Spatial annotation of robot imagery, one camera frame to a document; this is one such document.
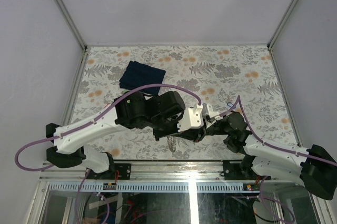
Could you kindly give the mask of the metal keyring with yellow grip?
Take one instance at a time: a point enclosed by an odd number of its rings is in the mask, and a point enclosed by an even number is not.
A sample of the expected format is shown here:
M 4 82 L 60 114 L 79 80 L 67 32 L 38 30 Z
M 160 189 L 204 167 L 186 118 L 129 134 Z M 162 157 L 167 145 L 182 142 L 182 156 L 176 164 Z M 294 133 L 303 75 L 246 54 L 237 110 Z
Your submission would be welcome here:
M 167 144 L 170 152 L 174 153 L 176 151 L 176 138 L 174 136 L 167 136 Z

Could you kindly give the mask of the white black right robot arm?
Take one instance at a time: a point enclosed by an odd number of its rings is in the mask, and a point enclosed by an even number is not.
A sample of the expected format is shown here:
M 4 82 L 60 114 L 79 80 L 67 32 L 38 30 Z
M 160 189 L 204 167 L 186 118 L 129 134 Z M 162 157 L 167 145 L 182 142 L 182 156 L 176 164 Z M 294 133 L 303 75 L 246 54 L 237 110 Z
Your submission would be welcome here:
M 319 198 L 333 199 L 336 161 L 323 147 L 305 148 L 259 140 L 240 113 L 216 118 L 196 114 L 192 122 L 201 130 L 199 136 L 225 135 L 227 148 L 248 158 L 240 165 L 244 178 L 259 175 L 292 181 Z

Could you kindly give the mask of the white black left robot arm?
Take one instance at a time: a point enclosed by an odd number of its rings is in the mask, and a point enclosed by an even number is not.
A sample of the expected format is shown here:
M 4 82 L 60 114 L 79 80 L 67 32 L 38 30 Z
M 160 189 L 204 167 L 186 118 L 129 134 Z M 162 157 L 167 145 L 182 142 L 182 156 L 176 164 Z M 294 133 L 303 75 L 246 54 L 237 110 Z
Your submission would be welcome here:
M 147 97 L 142 92 L 119 97 L 97 114 L 54 130 L 54 145 L 46 151 L 48 162 L 58 168 L 83 166 L 110 179 L 115 174 L 111 154 L 98 151 L 90 143 L 106 135 L 150 127 L 155 138 L 178 132 L 186 111 L 176 91 Z

